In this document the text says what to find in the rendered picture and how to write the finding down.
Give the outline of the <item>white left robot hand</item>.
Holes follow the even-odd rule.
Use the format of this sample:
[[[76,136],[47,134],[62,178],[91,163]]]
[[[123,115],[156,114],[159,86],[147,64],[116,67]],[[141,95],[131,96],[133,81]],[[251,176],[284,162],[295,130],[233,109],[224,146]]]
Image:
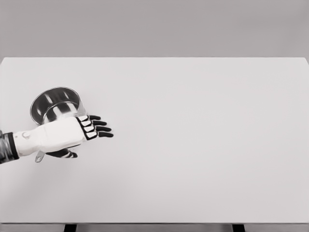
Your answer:
[[[96,138],[112,137],[112,129],[101,117],[72,116],[42,126],[40,151],[55,158],[77,158],[70,148]]]

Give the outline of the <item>shiny steel pot with handle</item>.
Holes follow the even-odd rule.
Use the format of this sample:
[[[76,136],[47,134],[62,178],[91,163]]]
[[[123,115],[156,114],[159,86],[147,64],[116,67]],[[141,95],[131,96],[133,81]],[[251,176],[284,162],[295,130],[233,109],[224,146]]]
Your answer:
[[[72,116],[88,115],[79,95],[65,87],[53,88],[38,96],[31,106],[30,114],[39,126]]]

